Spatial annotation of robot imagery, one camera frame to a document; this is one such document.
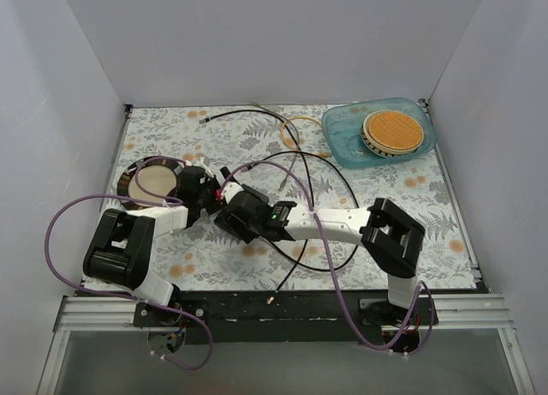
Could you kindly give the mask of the floral tablecloth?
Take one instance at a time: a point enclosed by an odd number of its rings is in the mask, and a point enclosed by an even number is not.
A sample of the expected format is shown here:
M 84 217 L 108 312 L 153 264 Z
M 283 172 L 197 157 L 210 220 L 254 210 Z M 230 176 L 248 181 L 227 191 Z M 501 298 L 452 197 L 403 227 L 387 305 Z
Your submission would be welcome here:
M 122 172 L 134 161 L 165 155 L 210 167 L 238 169 L 237 178 L 271 201 L 302 200 L 306 184 L 319 207 L 370 206 L 387 198 L 419 221 L 426 235 L 417 266 L 433 290 L 475 288 L 473 263 L 462 236 L 450 191 L 435 152 L 393 165 L 342 168 L 327 151 L 319 119 L 325 105 L 136 108 L 131 111 L 107 189 L 116 192 Z M 261 164 L 270 158 L 269 165 Z M 203 216 L 188 230 L 158 241 L 155 272 L 182 290 L 238 291 L 383 289 L 385 274 L 363 248 L 320 241 L 241 242 Z

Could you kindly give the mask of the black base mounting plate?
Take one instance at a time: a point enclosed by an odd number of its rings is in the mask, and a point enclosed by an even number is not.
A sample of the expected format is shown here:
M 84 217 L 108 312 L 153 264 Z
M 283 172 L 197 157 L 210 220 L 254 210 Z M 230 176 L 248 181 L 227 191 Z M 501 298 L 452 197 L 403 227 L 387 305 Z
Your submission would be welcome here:
M 333 290 L 290 290 L 266 302 L 267 291 L 188 291 L 181 309 L 203 320 L 216 343 L 356 341 Z M 386 290 L 344 290 L 353 322 L 370 342 L 405 315 L 388 309 Z

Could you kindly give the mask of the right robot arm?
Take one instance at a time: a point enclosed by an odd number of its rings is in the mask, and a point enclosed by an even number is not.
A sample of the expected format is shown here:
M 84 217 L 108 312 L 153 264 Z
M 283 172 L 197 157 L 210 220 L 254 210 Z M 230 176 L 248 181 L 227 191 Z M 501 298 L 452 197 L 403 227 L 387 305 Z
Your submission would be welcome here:
M 414 299 L 416 267 L 425 237 L 422 224 L 391 200 L 377 198 L 368 208 L 310 210 L 294 201 L 273 205 L 247 185 L 229 183 L 221 192 L 225 206 L 214 223 L 243 242 L 326 239 L 364 248 L 387 274 L 385 303 L 367 308 L 371 324 L 407 324 L 419 313 Z

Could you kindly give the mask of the teal plastic tray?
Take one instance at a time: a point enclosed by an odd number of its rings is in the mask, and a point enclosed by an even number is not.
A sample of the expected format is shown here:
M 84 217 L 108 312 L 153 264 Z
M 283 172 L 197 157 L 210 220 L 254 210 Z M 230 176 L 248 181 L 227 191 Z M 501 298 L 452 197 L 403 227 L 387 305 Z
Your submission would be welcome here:
M 410 154 L 384 158 L 370 149 L 361 130 L 367 116 L 376 111 L 393 110 L 413 117 L 423 128 L 425 138 Z M 432 120 L 414 101 L 405 98 L 376 99 L 339 105 L 326 111 L 321 119 L 326 142 L 337 163 L 347 169 L 365 169 L 397 164 L 430 152 L 438 143 Z

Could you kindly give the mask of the black rimmed plate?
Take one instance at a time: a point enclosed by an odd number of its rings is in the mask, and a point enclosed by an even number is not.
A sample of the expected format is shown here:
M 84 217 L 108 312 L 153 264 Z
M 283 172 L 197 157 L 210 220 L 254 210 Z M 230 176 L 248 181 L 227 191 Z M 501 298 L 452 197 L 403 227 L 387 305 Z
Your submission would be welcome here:
M 138 174 L 138 181 L 142 187 L 154 194 L 175 198 L 181 183 L 183 165 L 168 159 L 155 159 L 145 157 L 133 162 L 120 175 L 116 194 L 138 200 L 149 200 L 162 202 L 161 198 L 151 196 L 144 192 L 136 183 L 135 175 L 141 166 Z

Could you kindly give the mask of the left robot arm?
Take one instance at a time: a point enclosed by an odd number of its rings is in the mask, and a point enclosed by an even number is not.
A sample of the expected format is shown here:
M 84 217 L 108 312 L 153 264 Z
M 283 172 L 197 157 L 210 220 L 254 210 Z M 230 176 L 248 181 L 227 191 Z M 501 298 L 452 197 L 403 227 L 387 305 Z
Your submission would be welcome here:
M 86 252 L 84 274 L 154 302 L 154 318 L 163 326 L 175 325 L 181 319 L 182 305 L 173 299 L 176 287 L 150 267 L 153 242 L 191 227 L 202 212 L 217 212 L 221 207 L 216 199 L 219 189 L 218 180 L 207 169 L 185 166 L 176 181 L 180 206 L 106 210 Z

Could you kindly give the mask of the aluminium frame rail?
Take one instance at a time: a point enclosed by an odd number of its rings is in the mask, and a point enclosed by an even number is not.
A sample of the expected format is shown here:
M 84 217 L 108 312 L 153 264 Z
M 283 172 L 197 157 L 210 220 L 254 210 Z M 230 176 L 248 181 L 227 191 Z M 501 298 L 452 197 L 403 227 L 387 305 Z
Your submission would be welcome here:
M 534 388 L 517 343 L 515 323 L 501 294 L 437 294 L 438 330 L 496 330 L 520 394 Z M 52 394 L 71 332 L 164 332 L 165 326 L 136 326 L 135 320 L 150 315 L 135 302 L 106 296 L 75 296 L 62 299 L 54 324 L 53 341 L 39 381 L 39 394 Z

